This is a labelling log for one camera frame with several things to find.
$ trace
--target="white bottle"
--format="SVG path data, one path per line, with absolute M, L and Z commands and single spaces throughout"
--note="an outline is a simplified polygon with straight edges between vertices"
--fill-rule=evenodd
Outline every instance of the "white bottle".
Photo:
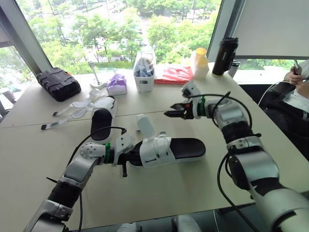
M 206 49 L 199 47 L 190 57 L 190 66 L 194 79 L 202 79 L 206 77 L 209 71 L 208 59 L 206 57 Z

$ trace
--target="window frame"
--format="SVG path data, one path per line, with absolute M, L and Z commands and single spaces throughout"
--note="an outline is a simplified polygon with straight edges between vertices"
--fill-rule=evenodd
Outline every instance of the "window frame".
M 0 1 L 0 24 L 34 75 L 53 67 L 15 0 Z

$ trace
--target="black cable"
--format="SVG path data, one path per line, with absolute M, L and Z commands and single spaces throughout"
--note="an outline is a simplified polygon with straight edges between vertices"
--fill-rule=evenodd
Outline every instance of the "black cable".
M 77 145 L 77 147 L 74 149 L 74 151 L 73 151 L 73 153 L 72 153 L 72 155 L 71 155 L 71 157 L 70 157 L 70 159 L 69 159 L 69 162 L 68 162 L 67 166 L 72 162 L 72 159 L 73 159 L 73 157 L 75 156 L 77 150 L 80 148 L 80 146 L 81 146 L 87 139 L 89 139 L 89 138 L 90 138 L 92 135 L 94 135 L 95 133 L 98 133 L 98 132 L 100 132 L 100 131 L 102 131 L 102 130 L 106 130 L 106 129 L 120 129 L 120 130 L 122 131 L 122 133 L 126 132 L 126 129 L 123 128 L 123 127 L 102 127 L 102 128 L 100 128 L 100 129 L 97 129 L 96 131 L 92 132 L 90 135 L 88 135 L 87 137 L 85 137 L 85 138 Z
M 222 94 L 200 94 L 200 95 L 190 96 L 190 98 L 197 98 L 197 97 L 204 97 L 204 96 L 224 97 L 224 95 L 222 95 Z M 248 114 L 248 118 L 249 118 L 249 126 L 252 128 L 251 113 L 250 113 L 249 109 L 245 106 L 245 104 L 242 103 L 240 100 L 233 98 L 233 97 L 226 97 L 226 98 L 229 98 L 229 99 L 232 99 L 232 100 L 238 102 L 246 110 L 246 112 Z
M 214 112 L 216 111 L 216 109 L 218 108 L 219 104 L 225 99 L 227 98 L 229 95 L 231 94 L 231 91 L 228 91 L 223 97 L 221 97 L 221 99 L 217 102 L 217 104 L 215 104 L 212 113 L 211 113 L 211 119 L 212 122 L 214 123 L 214 125 L 216 125 L 216 127 L 219 127 L 218 124 L 214 121 Z
M 106 129 L 121 129 L 121 132 L 124 133 L 126 132 L 126 129 L 123 127 L 103 127 L 100 129 L 97 129 L 96 131 L 92 132 L 90 135 L 88 135 L 87 137 L 85 137 L 78 145 L 77 147 L 74 149 L 69 162 L 67 164 L 67 166 L 72 162 L 73 157 L 75 156 L 77 150 L 80 148 L 80 146 L 87 140 L 89 139 L 92 135 L 94 135 L 95 133 L 98 133 L 99 131 L 102 130 L 106 130 Z M 79 226 L 78 226 L 78 232 L 81 232 L 82 230 L 82 225 L 83 225 L 83 198 L 82 198 L 82 193 L 80 193 L 79 195 L 79 204 L 80 204 L 80 217 L 79 217 Z
M 220 181 L 220 173 L 221 173 L 221 169 L 222 166 L 224 164 L 224 161 L 230 156 L 229 153 L 227 153 L 218 168 L 218 173 L 217 173 L 217 183 L 218 183 L 218 188 L 221 192 L 221 194 L 224 196 L 224 198 L 231 204 L 231 206 L 235 209 L 235 211 L 242 217 L 242 219 L 244 219 L 244 221 L 251 227 L 251 229 L 254 232 L 259 232 L 259 230 L 249 221 L 249 219 L 240 211 L 240 209 L 229 199 L 229 197 L 225 194 L 225 192 L 223 191 L 222 187 L 221 187 L 221 181 Z
M 82 199 L 82 193 L 79 194 L 79 226 L 78 226 L 78 232 L 82 231 L 82 224 L 83 224 L 83 199 Z
M 226 173 L 228 174 L 228 176 L 232 178 L 232 174 L 230 173 L 230 171 L 229 171 L 228 168 L 227 168 L 227 164 L 228 164 L 229 158 L 230 158 L 230 157 L 227 157 L 226 160 L 225 160 L 225 171 L 226 171 Z

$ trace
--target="table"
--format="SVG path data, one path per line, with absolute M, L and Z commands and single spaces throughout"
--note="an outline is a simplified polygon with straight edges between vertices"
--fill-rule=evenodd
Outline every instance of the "table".
M 131 114 L 143 114 L 169 110 L 169 107 L 184 98 L 181 93 L 181 85 L 154 85 L 150 93 L 138 93 L 133 78 L 132 70 L 120 70 L 127 77 L 127 94 L 116 96 L 118 100 L 117 116 Z M 110 74 L 99 73 L 102 78 Z M 82 87 L 82 92 L 63 102 L 55 101 L 36 81 L 25 91 L 23 96 L 9 112 L 0 128 L 16 127 L 25 125 L 45 124 L 58 121 L 62 117 L 53 117 L 53 112 L 60 111 L 75 101 L 83 101 L 88 96 L 91 87 L 89 80 L 93 74 L 78 75 L 76 79 Z M 228 75 L 213 77 L 211 72 L 206 79 L 196 81 L 202 93 L 226 94 L 231 91 L 231 96 L 243 102 L 252 99 L 240 88 Z M 81 120 L 91 118 L 91 112 L 86 113 L 83 118 L 71 119 Z
M 279 167 L 281 183 L 297 191 L 309 190 L 306 184 L 309 183 L 309 162 L 254 102 L 246 105 L 253 116 L 253 131 L 262 134 L 265 148 Z M 146 115 L 156 133 L 166 131 L 171 137 L 202 140 L 206 145 L 206 156 L 200 161 L 152 169 L 136 169 L 128 165 L 127 178 L 121 177 L 120 166 L 95 167 L 83 191 L 83 228 L 229 206 L 219 193 L 216 182 L 217 168 L 226 153 L 225 142 L 211 119 L 184 121 L 168 118 L 162 112 Z M 85 119 L 45 131 L 40 130 L 39 125 L 0 129 L 0 201 L 3 211 L 0 224 L 3 231 L 22 231 L 54 186 L 45 177 L 58 179 L 61 176 L 72 151 L 89 133 L 90 125 L 91 120 Z M 115 125 L 126 127 L 136 142 L 142 139 L 142 135 L 135 132 L 135 115 L 117 116 Z M 119 135 L 120 132 L 115 130 L 112 141 Z M 235 204 L 252 202 L 249 193 L 238 189 L 225 170 L 222 185 Z M 67 223 L 71 230 L 78 227 L 78 209 L 76 203 Z

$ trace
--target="white sandal strap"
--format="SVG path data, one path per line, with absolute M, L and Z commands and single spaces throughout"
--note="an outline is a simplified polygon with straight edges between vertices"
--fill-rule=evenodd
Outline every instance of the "white sandal strap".
M 171 137 L 160 134 L 157 138 L 144 139 L 140 146 L 140 159 L 143 167 L 156 167 L 162 164 L 175 162 L 171 151 Z

